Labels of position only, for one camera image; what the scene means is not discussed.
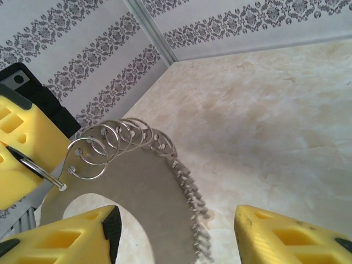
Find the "curved metal plate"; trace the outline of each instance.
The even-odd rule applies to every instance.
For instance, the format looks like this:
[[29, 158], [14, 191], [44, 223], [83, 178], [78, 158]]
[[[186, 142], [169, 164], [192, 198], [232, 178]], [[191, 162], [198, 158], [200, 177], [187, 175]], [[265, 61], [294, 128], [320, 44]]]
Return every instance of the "curved metal plate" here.
[[[80, 173], [93, 175], [89, 168]], [[60, 180], [67, 190], [51, 189], [42, 204], [40, 225], [61, 220], [67, 206], [80, 195], [97, 193], [126, 208], [140, 222], [157, 264], [196, 261], [192, 230], [196, 221], [191, 220], [187, 198], [166, 159], [149, 148], [117, 157], [98, 179], [81, 180], [64, 173]]]

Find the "damask pattern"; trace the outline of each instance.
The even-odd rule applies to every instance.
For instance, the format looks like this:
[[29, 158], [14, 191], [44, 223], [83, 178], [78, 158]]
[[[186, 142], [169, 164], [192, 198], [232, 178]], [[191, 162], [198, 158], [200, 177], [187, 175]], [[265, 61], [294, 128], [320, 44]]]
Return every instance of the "damask pattern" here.
[[107, 85], [105, 89], [101, 90], [99, 94], [94, 97], [92, 102], [89, 102], [81, 114], [76, 116], [76, 120], [82, 126], [76, 137], [79, 137], [84, 129], [97, 124], [105, 113], [108, 113], [113, 108], [121, 97], [132, 89], [134, 85], [145, 75], [160, 60], [160, 54], [153, 45], [149, 45], [141, 54], [136, 57], [132, 63], [122, 70], [115, 79]]
[[155, 18], [177, 6], [189, 2], [189, 0], [142, 0], [142, 2], [151, 16]]
[[5, 211], [0, 210], [0, 219], [5, 219], [10, 214], [11, 209], [15, 209], [16, 207], [17, 207], [17, 205], [11, 205]]
[[224, 37], [266, 30], [286, 23], [290, 25], [307, 21], [309, 17], [318, 19], [323, 12], [328, 15], [339, 14], [351, 0], [265, 0], [255, 6], [245, 5], [234, 12], [226, 12], [197, 21], [194, 24], [174, 29], [164, 36], [172, 49], [195, 45], [197, 43], [223, 39]]
[[6, 1], [6, 0], [0, 0], [0, 6], [2, 6], [4, 4], [4, 1]]
[[54, 78], [48, 80], [47, 87], [59, 101], [62, 101], [63, 97], [68, 96], [68, 92], [75, 89], [76, 84], [80, 85], [82, 80], [99, 68], [102, 62], [114, 54], [138, 30], [140, 26], [137, 20], [131, 13], [126, 13], [115, 25], [99, 36], [95, 43], [91, 43], [64, 66], [63, 71], [55, 73]]
[[24, 32], [7, 40], [5, 46], [0, 45], [0, 70], [15, 62], [31, 62], [31, 57], [37, 57], [103, 3], [104, 0], [64, 0], [58, 3], [46, 15], [26, 26]]

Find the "wallpaper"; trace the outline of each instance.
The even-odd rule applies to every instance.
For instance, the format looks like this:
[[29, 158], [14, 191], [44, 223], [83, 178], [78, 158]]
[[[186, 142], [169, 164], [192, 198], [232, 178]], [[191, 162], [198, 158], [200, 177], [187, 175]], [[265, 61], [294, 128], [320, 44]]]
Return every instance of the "wallpaper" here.
[[[23, 62], [82, 129], [122, 117], [167, 65], [123, 1], [0, 0], [0, 70]], [[0, 237], [28, 208], [0, 211]]]
[[351, 0], [142, 0], [179, 60], [352, 37]]

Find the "black rubber tip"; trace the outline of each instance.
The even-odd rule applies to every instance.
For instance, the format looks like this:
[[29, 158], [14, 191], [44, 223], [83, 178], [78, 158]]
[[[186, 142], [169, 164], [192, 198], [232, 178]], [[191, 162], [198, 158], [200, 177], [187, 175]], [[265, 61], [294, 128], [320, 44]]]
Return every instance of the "black rubber tip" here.
[[110, 260], [112, 264], [115, 264], [122, 229], [119, 207], [115, 206], [115, 208], [105, 218], [102, 224], [105, 239], [109, 240], [110, 243]]
[[11, 249], [13, 249], [15, 246], [20, 244], [20, 240], [17, 238], [9, 239], [4, 242], [0, 243], [0, 257], [5, 255], [7, 252], [9, 252]]
[[350, 253], [352, 253], [352, 241], [343, 239], [343, 238], [335, 238], [336, 242], [347, 249]]

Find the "metal spiral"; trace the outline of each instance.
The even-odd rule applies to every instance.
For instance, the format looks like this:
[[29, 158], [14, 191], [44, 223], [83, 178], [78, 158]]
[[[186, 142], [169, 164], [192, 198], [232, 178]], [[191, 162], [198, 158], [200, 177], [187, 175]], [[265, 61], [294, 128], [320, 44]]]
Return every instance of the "metal spiral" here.
[[75, 167], [68, 167], [68, 172], [80, 179], [91, 180], [102, 176], [109, 162], [117, 156], [139, 147], [148, 147], [156, 155], [166, 158], [173, 169], [175, 179], [187, 197], [190, 211], [194, 214], [192, 220], [195, 221], [195, 224], [192, 229], [194, 231], [195, 252], [202, 262], [213, 262], [210, 250], [211, 238], [207, 228], [200, 222], [202, 218], [208, 218], [208, 208], [205, 206], [195, 180], [190, 175], [191, 171], [178, 159], [172, 140], [164, 132], [152, 129], [147, 123], [138, 118], [107, 120], [87, 128], [80, 138], [69, 145], [68, 153], [76, 144], [86, 146], [86, 143], [90, 146], [88, 150], [93, 149], [98, 155], [103, 157], [103, 161], [93, 162], [91, 156], [86, 153], [89, 151], [77, 146], [75, 148], [76, 156], [79, 156], [90, 165], [103, 166], [103, 169], [96, 176], [85, 178], [76, 173]]

